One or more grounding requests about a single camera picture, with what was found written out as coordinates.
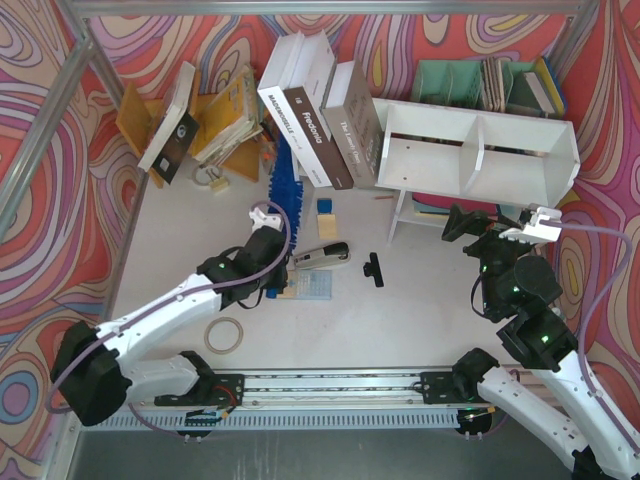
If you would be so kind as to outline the yellow grey calculator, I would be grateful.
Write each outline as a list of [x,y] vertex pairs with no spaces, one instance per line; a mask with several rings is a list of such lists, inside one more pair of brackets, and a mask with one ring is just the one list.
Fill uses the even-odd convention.
[[287,300],[330,300],[332,273],[328,270],[291,270],[286,287],[276,297]]

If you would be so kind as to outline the black clip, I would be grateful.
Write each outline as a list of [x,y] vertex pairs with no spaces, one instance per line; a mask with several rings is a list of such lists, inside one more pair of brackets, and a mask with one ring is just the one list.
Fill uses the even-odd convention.
[[384,286],[384,279],[376,252],[369,253],[369,260],[363,265],[363,274],[366,278],[371,278],[374,281],[376,288]]

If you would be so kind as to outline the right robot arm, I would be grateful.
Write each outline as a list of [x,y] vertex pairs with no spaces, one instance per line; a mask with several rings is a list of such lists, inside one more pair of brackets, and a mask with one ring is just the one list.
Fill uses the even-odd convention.
[[564,230],[597,233],[599,227],[565,223],[558,210],[537,207],[514,222],[482,210],[453,205],[442,238],[469,234],[476,241],[464,253],[480,262],[474,287],[482,292],[478,316],[503,326],[503,348],[553,394],[555,409],[486,351],[475,348],[451,370],[457,399],[487,401],[542,441],[575,479],[636,479],[639,432],[602,387],[586,359],[586,333],[595,308],[611,289],[607,282],[572,332],[552,303],[563,290],[549,262],[532,254],[537,244],[555,242]]

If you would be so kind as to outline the blue microfiber duster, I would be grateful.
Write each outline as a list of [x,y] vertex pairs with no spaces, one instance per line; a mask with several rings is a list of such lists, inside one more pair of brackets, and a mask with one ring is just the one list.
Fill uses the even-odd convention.
[[281,138],[278,141],[276,161],[271,174],[269,200],[279,205],[287,215],[291,227],[289,254],[297,245],[297,233],[300,226],[300,215],[303,206],[304,187],[294,175],[294,161],[288,142]]

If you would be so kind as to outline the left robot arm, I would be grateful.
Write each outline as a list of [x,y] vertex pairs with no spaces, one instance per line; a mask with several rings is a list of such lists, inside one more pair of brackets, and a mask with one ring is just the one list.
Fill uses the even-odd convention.
[[201,263],[194,273],[138,310],[96,327],[80,321],[63,334],[51,368],[60,393],[84,426],[126,404],[162,396],[195,405],[212,395],[215,375],[194,351],[163,360],[146,354],[183,327],[285,284],[290,234],[257,228],[243,246]]

